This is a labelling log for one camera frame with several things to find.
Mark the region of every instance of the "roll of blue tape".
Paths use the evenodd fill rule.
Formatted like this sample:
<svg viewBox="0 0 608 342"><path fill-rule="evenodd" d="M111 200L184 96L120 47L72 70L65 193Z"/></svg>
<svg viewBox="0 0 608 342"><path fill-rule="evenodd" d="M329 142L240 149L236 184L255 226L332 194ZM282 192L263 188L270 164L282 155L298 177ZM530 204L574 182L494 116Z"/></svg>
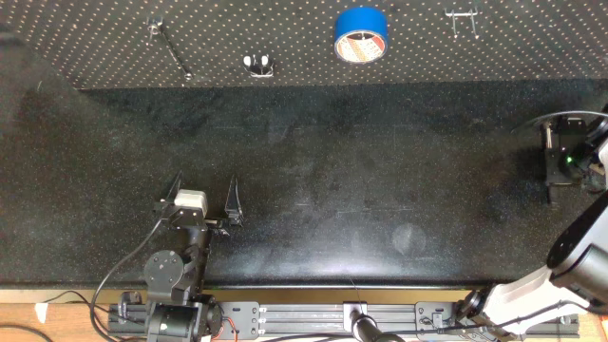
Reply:
<svg viewBox="0 0 608 342"><path fill-rule="evenodd" d="M349 9L335 23L335 54L350 63L378 60L389 48L387 17L378 9Z"/></svg>

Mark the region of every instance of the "white tape piece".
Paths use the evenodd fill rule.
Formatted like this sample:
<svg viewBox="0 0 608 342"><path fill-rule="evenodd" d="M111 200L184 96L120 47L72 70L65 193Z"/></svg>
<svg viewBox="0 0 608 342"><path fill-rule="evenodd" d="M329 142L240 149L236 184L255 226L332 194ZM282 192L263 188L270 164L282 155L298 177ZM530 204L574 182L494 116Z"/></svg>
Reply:
<svg viewBox="0 0 608 342"><path fill-rule="evenodd" d="M47 309L48 303L36 303L36 305L34 305L34 311L36 312L38 321L42 324L45 324L47 321Z"/></svg>

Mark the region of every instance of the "pegboard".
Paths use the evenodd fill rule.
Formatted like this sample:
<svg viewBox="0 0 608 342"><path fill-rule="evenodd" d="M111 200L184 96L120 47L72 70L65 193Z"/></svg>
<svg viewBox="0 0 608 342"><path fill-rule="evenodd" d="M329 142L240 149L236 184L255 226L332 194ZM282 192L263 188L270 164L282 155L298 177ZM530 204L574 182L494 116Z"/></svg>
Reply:
<svg viewBox="0 0 608 342"><path fill-rule="evenodd" d="M351 65L333 51L344 10L373 7L389 21L389 50ZM457 18L445 10L477 9ZM608 78L608 2L557 0L0 0L6 23L76 88L312 86ZM183 79L146 21L160 16L194 74ZM245 55L268 53L271 79Z"/></svg>

